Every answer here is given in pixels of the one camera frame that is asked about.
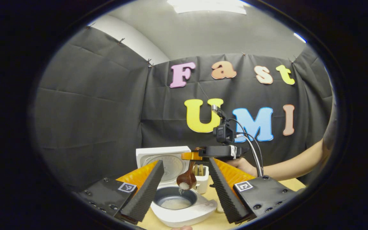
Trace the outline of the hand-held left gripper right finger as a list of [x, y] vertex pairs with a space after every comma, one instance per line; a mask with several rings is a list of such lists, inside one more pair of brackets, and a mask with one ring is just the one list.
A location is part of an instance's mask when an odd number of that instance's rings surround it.
[[231, 224], [262, 219], [299, 194], [270, 176], [255, 178], [216, 158], [209, 159], [209, 173]]

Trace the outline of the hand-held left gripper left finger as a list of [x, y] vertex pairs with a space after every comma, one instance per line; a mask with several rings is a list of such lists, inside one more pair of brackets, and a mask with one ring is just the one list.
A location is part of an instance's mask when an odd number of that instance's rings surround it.
[[142, 222], [165, 168], [155, 160], [121, 177], [105, 177], [74, 194], [89, 206], [130, 224]]

